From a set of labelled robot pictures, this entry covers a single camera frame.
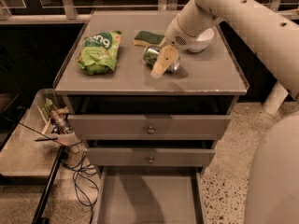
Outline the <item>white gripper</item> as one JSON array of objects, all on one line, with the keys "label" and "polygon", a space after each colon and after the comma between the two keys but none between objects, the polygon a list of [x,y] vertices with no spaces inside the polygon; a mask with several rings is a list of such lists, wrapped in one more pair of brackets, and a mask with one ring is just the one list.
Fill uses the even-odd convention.
[{"label": "white gripper", "polygon": [[158,47],[165,46],[160,51],[156,63],[153,65],[151,76],[160,78],[164,72],[178,59],[178,49],[186,50],[197,40],[199,30],[194,15],[178,14],[165,31],[165,38]]}]

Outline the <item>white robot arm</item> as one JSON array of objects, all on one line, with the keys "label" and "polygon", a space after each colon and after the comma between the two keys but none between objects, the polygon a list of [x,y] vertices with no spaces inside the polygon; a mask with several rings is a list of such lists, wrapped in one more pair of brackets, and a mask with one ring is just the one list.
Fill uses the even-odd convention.
[{"label": "white robot arm", "polygon": [[[299,27],[254,0],[190,0],[165,43],[186,50],[207,28],[227,21],[286,89],[299,96]],[[249,173],[244,224],[299,224],[299,114],[276,123],[258,145]]]}]

